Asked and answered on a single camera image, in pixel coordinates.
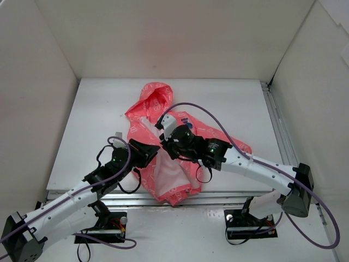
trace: white enclosure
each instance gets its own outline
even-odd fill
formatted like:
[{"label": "white enclosure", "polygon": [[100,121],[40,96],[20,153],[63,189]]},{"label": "white enclosure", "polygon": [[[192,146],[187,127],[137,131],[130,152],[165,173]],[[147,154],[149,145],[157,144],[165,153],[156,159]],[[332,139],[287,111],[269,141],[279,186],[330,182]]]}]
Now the white enclosure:
[{"label": "white enclosure", "polygon": [[[215,174],[203,193],[186,202],[191,208],[159,209],[142,189],[134,198],[143,197],[143,203],[153,208],[131,209],[128,228],[139,249],[128,253],[94,245],[92,262],[166,260],[180,249],[189,256],[178,254],[176,261],[188,257],[203,262],[263,261],[263,252],[264,261],[346,261],[348,11],[347,0],[0,0],[0,229],[12,212],[33,210],[37,200],[44,200],[46,188],[52,199],[93,169],[95,162],[90,159],[106,137],[118,129],[125,137],[128,121],[120,115],[134,104],[146,78],[166,79],[176,102],[187,100],[189,93],[192,102],[211,109],[231,135],[250,144],[256,155],[280,162],[287,147],[295,152],[293,160],[309,164],[316,193],[339,222],[341,242],[334,253],[317,249],[283,219],[278,239],[229,246],[222,238],[224,226],[213,214],[222,215],[222,204],[241,204],[246,196],[270,188]],[[269,83],[273,76],[269,91],[263,82]],[[115,97],[114,104],[105,103],[109,94],[115,96],[125,85],[128,89],[122,97]],[[213,93],[220,103],[202,104]],[[91,101],[86,105],[84,99]],[[254,108],[255,114],[240,115],[241,106]],[[213,124],[197,110],[182,109]],[[82,121],[97,116],[96,111],[108,119]],[[101,127],[88,130],[90,124]],[[77,146],[83,153],[77,152]],[[68,161],[74,157],[74,163]],[[84,157],[89,160],[81,167]],[[125,180],[130,188],[135,185],[132,178]],[[213,204],[213,192],[225,202],[195,206],[201,196],[210,199],[206,204]],[[124,200],[118,195],[106,203],[120,208]],[[143,228],[141,216],[148,216],[143,223],[150,223]],[[314,206],[308,220],[297,220],[315,241],[326,245],[327,237],[332,242],[334,234],[328,225],[326,236],[321,222]],[[204,223],[209,226],[201,233]],[[183,229],[188,239],[179,234]],[[158,237],[160,232],[167,235]],[[77,261],[72,241],[72,237],[61,241],[39,261]],[[159,250],[150,250],[154,245]]]}]

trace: black cable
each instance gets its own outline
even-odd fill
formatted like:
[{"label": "black cable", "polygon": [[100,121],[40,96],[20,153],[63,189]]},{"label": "black cable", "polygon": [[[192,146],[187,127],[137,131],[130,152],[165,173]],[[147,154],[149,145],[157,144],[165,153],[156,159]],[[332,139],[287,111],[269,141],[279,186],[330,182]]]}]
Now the black cable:
[{"label": "black cable", "polygon": [[210,178],[209,178],[208,181],[204,182],[204,181],[200,181],[200,180],[198,179],[198,177],[197,177],[197,172],[198,172],[198,170],[199,170],[200,167],[201,167],[201,166],[200,166],[200,164],[199,164],[199,165],[198,165],[198,168],[196,169],[196,175],[195,175],[196,180],[198,180],[200,183],[203,183],[203,184],[210,183],[210,181],[212,180],[212,169],[211,169],[211,168],[207,168],[208,171],[209,171],[209,174],[210,174]]},{"label": "black cable", "polygon": [[83,261],[81,260],[81,258],[80,258],[80,255],[79,255],[79,249],[80,249],[80,245],[81,245],[82,240],[84,240],[84,242],[85,242],[84,244],[86,245],[87,250],[88,250],[88,260],[87,260],[87,262],[89,262],[90,259],[91,259],[91,249],[89,248],[87,239],[84,238],[84,237],[81,237],[81,238],[80,238],[80,243],[79,243],[79,245],[78,245],[78,247],[77,247],[77,250],[76,250],[77,259],[79,260],[79,262],[83,262]]},{"label": "black cable", "polygon": [[134,169],[133,171],[136,172],[136,173],[138,174],[138,178],[139,178],[139,180],[138,180],[138,185],[137,185],[137,187],[136,187],[134,190],[132,190],[132,191],[126,191],[125,189],[123,189],[123,187],[121,186],[121,184],[118,183],[120,190],[121,190],[122,192],[124,192],[125,194],[129,194],[129,195],[130,195],[130,194],[136,193],[137,190],[141,187],[141,183],[142,183],[141,172],[140,172],[138,169]]},{"label": "black cable", "polygon": [[104,151],[104,149],[105,149],[106,147],[112,147],[112,148],[114,148],[113,145],[106,145],[106,146],[104,146],[104,147],[101,149],[101,151],[99,151],[98,155],[96,156],[96,160],[97,160],[97,162],[98,162],[98,168],[100,168],[100,167],[102,166],[102,163],[99,161],[99,157],[100,157],[100,155],[103,153],[103,151]]}]

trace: printed pattern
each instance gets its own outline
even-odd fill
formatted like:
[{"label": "printed pattern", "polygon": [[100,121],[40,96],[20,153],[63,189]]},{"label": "printed pattern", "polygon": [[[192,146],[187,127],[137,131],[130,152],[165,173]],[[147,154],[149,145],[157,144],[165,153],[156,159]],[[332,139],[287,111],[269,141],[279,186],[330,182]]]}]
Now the printed pattern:
[{"label": "printed pattern", "polygon": [[[141,91],[139,101],[126,113],[130,120],[130,129],[127,139],[139,142],[160,145],[159,136],[150,126],[154,125],[163,112],[168,109],[173,100],[173,91],[165,83],[152,82],[145,85]],[[218,138],[228,141],[225,134],[215,128],[209,127],[192,117],[187,112],[170,112],[177,120],[177,124],[186,124],[195,135],[204,138]],[[238,147],[252,153],[251,147],[232,138]],[[172,206],[201,191],[201,183],[196,179],[197,164],[177,160],[173,162],[165,152],[158,153],[149,166],[141,170],[142,186],[151,193],[157,201],[168,201]],[[197,172],[197,177],[202,181],[202,169]]]}]

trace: metal frame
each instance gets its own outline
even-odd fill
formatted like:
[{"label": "metal frame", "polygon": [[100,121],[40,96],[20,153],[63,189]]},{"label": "metal frame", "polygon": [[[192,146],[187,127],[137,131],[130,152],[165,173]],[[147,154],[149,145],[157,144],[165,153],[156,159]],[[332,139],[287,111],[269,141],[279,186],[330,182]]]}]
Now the metal frame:
[{"label": "metal frame", "polygon": [[[299,161],[297,155],[295,153],[294,147],[292,146],[292,142],[290,139],[290,135],[287,131],[286,124],[284,118],[282,117],[282,113],[280,112],[280,107],[276,99],[273,97],[273,89],[269,88],[266,82],[261,81],[261,86],[263,90],[263,95],[266,100],[266,104],[268,107],[270,120],[272,121],[272,125],[274,128],[274,133],[276,137],[276,141],[278,142],[281,159],[282,162],[286,165],[294,165],[298,166]],[[327,222],[323,215],[322,209],[320,205],[317,205],[317,210],[319,212],[319,216],[321,218],[324,230],[327,235],[327,239],[330,243],[333,243],[331,239],[329,230],[327,228]],[[332,249],[333,256],[336,262],[340,262],[336,249]]]},{"label": "metal frame", "polygon": [[[245,203],[247,197],[257,197],[268,193],[267,191],[257,192],[202,192],[183,200],[179,207],[193,206],[236,206]],[[64,192],[49,192],[47,200],[52,201]],[[128,209],[134,207],[171,207],[169,203],[159,203],[148,193],[136,193],[126,195],[122,192],[108,194],[102,198],[108,208]]]}]

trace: screw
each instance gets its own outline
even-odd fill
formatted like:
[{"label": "screw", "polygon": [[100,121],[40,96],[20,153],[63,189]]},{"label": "screw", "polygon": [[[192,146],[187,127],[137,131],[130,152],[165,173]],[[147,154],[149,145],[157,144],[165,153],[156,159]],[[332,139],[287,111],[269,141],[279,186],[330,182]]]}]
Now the screw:
[{"label": "screw", "polygon": [[126,225],[126,223],[127,223],[127,217],[122,217],[122,218],[120,218],[120,223],[121,223],[121,225]]},{"label": "screw", "polygon": [[233,218],[233,215],[231,215],[231,214],[229,214],[229,215],[227,215],[227,216],[225,217],[225,219],[226,219],[227,221],[230,221],[232,218]]}]

